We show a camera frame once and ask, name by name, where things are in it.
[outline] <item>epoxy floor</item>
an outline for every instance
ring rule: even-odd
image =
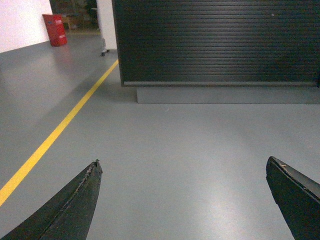
[[[0,188],[115,62],[100,36],[0,54]],[[293,240],[266,177],[275,156],[320,182],[318,104],[138,104],[110,74],[0,207],[0,237],[91,161],[88,240]]]

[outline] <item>red bin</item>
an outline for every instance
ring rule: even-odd
[[[49,35],[50,44],[53,47],[59,47],[67,44],[67,37],[60,14],[42,14],[46,30]]]

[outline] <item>yellow floor line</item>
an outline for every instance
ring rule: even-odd
[[[94,94],[98,87],[104,82],[108,75],[115,69],[119,61],[114,64],[100,77],[100,79],[93,85],[93,87],[83,96],[83,98],[75,105],[75,107],[68,113],[62,122],[53,130],[47,139],[38,147],[32,156],[20,167],[20,169],[12,176],[12,178],[0,190],[0,207],[19,186],[23,179],[28,175],[32,168],[39,162],[41,157],[51,147],[63,130],[68,126],[71,120],[77,115],[80,109],[85,105],[89,98]]]

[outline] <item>black cabinet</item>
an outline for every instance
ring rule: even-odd
[[[123,86],[315,85],[318,0],[113,0]]]

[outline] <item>white wall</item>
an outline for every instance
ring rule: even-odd
[[[116,49],[116,31],[112,0],[96,0],[100,16],[100,31],[105,39],[106,49]]]
[[[0,1],[0,53],[49,40],[42,14],[52,14],[49,0]]]

